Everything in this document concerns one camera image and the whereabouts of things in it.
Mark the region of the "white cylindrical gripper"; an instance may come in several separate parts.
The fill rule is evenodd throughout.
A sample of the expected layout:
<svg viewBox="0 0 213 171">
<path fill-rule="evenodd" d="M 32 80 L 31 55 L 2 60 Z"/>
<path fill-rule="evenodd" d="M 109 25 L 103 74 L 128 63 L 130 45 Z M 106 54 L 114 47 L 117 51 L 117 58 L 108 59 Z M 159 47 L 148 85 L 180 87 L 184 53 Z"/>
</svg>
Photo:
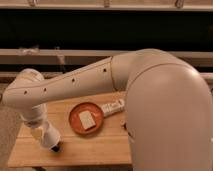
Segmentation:
<svg viewBox="0 0 213 171">
<path fill-rule="evenodd" d="M 23 123 L 31 128 L 30 133 L 35 140 L 41 140 L 44 136 L 43 128 L 40 127 L 46 120 L 45 116 L 38 116 L 34 118 L 23 118 Z"/>
</svg>

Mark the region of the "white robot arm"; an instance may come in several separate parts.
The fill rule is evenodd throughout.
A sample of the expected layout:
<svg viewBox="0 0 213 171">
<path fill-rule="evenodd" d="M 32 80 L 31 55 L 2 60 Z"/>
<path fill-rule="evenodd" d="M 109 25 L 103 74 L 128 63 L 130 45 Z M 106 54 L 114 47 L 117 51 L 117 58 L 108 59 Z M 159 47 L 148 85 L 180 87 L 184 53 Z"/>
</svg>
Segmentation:
<svg viewBox="0 0 213 171">
<path fill-rule="evenodd" d="M 46 102 L 122 90 L 133 171 L 213 171 L 210 87 L 193 66 L 162 50 L 111 56 L 48 80 L 25 69 L 2 102 L 31 122 Z"/>
</svg>

